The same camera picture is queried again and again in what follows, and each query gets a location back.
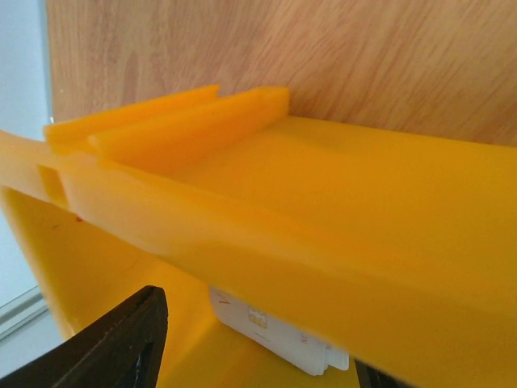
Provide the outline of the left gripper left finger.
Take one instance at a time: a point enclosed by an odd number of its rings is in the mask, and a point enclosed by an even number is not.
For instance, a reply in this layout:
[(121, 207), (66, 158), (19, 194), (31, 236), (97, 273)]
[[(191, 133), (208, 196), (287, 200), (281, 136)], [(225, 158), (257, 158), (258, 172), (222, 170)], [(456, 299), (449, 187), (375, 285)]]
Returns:
[(155, 387), (166, 342), (165, 291), (145, 286), (2, 387)]

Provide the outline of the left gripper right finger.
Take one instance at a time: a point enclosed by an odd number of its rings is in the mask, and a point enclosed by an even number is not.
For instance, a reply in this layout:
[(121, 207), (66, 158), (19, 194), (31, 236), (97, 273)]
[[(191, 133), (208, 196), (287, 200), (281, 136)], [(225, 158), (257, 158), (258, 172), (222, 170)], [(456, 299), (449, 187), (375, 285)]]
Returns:
[(361, 388), (399, 388), (396, 379), (361, 361), (355, 360), (355, 369)]

